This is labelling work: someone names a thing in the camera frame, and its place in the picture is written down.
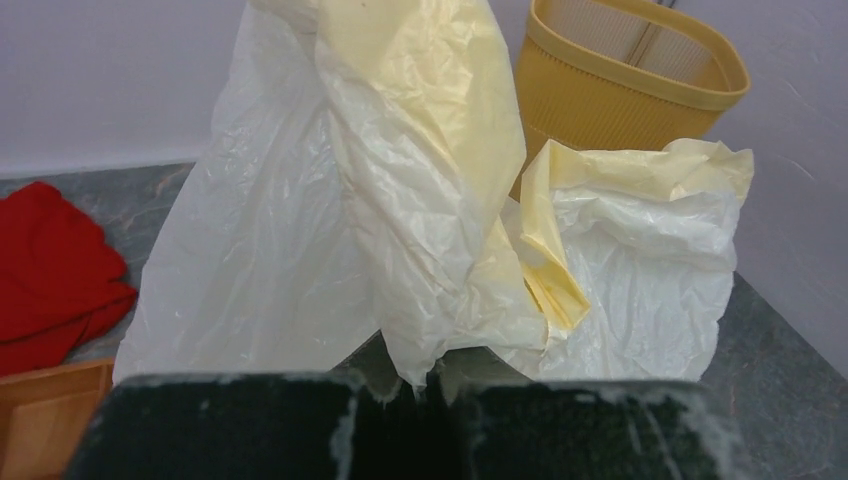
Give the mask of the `translucent white trash bag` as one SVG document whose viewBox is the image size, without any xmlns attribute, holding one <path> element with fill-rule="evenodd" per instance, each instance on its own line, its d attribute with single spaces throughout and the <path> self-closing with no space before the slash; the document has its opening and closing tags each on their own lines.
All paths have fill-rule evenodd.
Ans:
<svg viewBox="0 0 848 480">
<path fill-rule="evenodd" d="M 327 371 L 382 340 L 415 386 L 469 348 L 695 381 L 753 174 L 695 139 L 528 154 L 485 1 L 250 1 L 113 379 Z"/>
</svg>

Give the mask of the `yellow plastic trash bin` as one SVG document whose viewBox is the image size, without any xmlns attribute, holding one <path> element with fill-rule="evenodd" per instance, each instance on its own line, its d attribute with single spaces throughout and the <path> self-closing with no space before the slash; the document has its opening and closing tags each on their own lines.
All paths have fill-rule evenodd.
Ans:
<svg viewBox="0 0 848 480">
<path fill-rule="evenodd" d="M 651 1 L 533 1 L 514 70 L 533 159 L 575 150 L 659 150 L 700 138 L 748 93 L 732 43 Z"/>
</svg>

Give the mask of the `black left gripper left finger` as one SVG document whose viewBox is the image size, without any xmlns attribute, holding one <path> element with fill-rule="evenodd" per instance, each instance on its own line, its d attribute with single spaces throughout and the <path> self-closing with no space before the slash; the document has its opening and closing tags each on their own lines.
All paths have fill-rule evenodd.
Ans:
<svg viewBox="0 0 848 480">
<path fill-rule="evenodd" d="M 410 387 L 381 336 L 326 373 L 149 375 L 90 421 L 70 479 L 420 479 Z"/>
</svg>

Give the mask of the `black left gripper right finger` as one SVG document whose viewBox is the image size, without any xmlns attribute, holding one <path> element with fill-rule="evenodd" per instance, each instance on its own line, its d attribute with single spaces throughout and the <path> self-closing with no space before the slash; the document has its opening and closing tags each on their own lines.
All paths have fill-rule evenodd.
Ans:
<svg viewBox="0 0 848 480">
<path fill-rule="evenodd" d="M 427 397 L 462 479 L 729 476 L 727 430 L 691 382 L 532 381 L 472 348 L 437 361 Z"/>
</svg>

